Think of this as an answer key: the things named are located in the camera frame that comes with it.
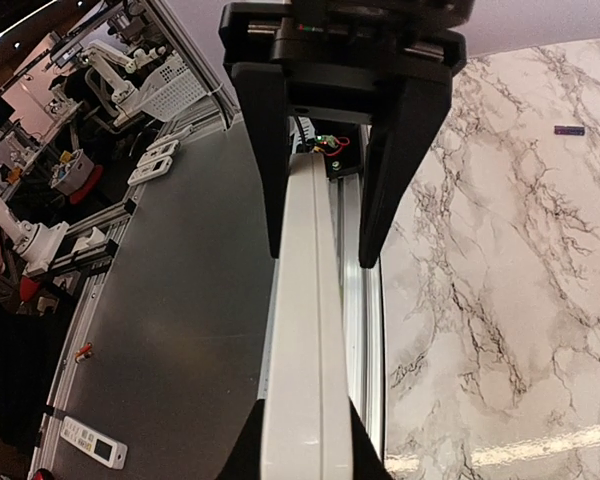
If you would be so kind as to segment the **white remote control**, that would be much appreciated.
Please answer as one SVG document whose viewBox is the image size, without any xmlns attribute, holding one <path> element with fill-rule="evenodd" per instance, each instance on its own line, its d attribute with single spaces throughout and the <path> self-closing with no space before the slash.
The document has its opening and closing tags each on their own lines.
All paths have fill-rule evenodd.
<svg viewBox="0 0 600 480">
<path fill-rule="evenodd" d="M 260 474 L 354 471 L 341 294 L 324 161 L 295 154 L 284 207 Z"/>
</svg>

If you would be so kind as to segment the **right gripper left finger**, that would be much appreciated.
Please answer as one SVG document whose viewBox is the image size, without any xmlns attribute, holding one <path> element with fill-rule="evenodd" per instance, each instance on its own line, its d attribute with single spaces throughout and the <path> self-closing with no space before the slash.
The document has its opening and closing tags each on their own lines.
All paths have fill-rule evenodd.
<svg viewBox="0 0 600 480">
<path fill-rule="evenodd" d="M 264 196 L 271 256 L 280 251 L 288 182 L 286 80 L 274 64 L 240 62 L 231 70 Z"/>
</svg>

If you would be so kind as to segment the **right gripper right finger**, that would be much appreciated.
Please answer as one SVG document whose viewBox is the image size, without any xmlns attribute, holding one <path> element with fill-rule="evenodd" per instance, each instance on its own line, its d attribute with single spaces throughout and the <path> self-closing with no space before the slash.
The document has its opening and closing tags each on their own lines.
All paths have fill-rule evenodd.
<svg viewBox="0 0 600 480">
<path fill-rule="evenodd" d="M 388 88 L 372 116 L 363 176 L 359 264 L 378 261 L 400 201 L 447 117 L 452 79 L 408 78 Z"/>
</svg>

